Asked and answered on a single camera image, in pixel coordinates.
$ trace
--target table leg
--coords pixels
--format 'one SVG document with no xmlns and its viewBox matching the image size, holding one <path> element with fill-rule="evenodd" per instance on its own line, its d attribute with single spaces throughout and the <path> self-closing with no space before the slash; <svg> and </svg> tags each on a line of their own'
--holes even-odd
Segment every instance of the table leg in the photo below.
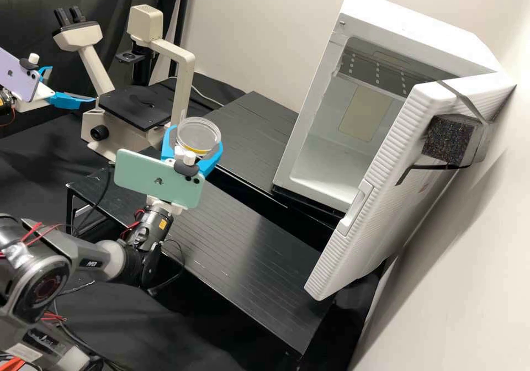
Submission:
<svg viewBox="0 0 530 371">
<path fill-rule="evenodd" d="M 66 232 L 72 234 L 73 227 L 73 191 L 66 189 Z"/>
</svg>

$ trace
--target white wall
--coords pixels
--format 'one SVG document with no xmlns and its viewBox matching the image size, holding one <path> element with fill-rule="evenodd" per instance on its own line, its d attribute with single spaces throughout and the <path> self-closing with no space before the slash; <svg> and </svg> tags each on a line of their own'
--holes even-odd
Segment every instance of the white wall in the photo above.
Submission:
<svg viewBox="0 0 530 371">
<path fill-rule="evenodd" d="M 492 149 L 460 172 L 398 258 L 353 371 L 530 369 L 530 7 L 519 8 L 506 10 L 518 30 L 499 50 L 519 85 Z M 499 44 L 503 28 L 484 31 L 486 42 Z"/>
<path fill-rule="evenodd" d="M 389 0 L 471 30 L 497 54 L 522 0 Z M 197 71 L 299 110 L 342 0 L 190 0 L 183 46 Z M 492 29 L 495 36 L 483 36 Z"/>
</svg>

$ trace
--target black backdrop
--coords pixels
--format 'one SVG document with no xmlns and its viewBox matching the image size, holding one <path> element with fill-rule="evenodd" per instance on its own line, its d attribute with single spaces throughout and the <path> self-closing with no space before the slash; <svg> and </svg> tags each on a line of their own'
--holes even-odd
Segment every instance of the black backdrop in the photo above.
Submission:
<svg viewBox="0 0 530 371">
<path fill-rule="evenodd" d="M 18 58 L 28 57 L 31 52 L 39 54 L 39 66 L 54 67 L 49 81 L 52 89 L 94 96 L 95 91 L 78 53 L 60 50 L 51 35 L 59 26 L 53 10 L 78 5 L 87 20 L 95 20 L 101 26 L 103 39 L 95 49 L 114 85 L 123 87 L 130 84 L 132 66 L 117 63 L 114 55 L 130 48 L 125 27 L 129 8 L 135 4 L 149 4 L 162 9 L 164 29 L 167 30 L 175 0 L 0 0 L 0 47 Z M 0 137 L 64 113 L 53 107 L 24 113 L 17 116 L 13 124 L 0 128 Z M 10 116 L 0 117 L 0 124 L 9 119 Z"/>
</svg>

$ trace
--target petri dish lid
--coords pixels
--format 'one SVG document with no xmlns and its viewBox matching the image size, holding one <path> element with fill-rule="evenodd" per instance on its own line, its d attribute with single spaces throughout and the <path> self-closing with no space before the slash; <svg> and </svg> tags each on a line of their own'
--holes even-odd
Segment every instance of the petri dish lid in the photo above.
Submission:
<svg viewBox="0 0 530 371">
<path fill-rule="evenodd" d="M 210 120 L 188 117 L 177 126 L 177 143 L 198 155 L 208 153 L 221 141 L 221 131 Z"/>
</svg>

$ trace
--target mint green smartphone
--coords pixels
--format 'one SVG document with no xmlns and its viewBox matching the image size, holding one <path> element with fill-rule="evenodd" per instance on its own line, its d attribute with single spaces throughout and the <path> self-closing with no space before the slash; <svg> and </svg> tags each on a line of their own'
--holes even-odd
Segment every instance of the mint green smartphone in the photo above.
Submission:
<svg viewBox="0 0 530 371">
<path fill-rule="evenodd" d="M 170 164 L 120 149 L 116 153 L 114 183 L 184 208 L 195 208 L 203 190 L 204 176 L 198 173 L 188 181 Z"/>
</svg>

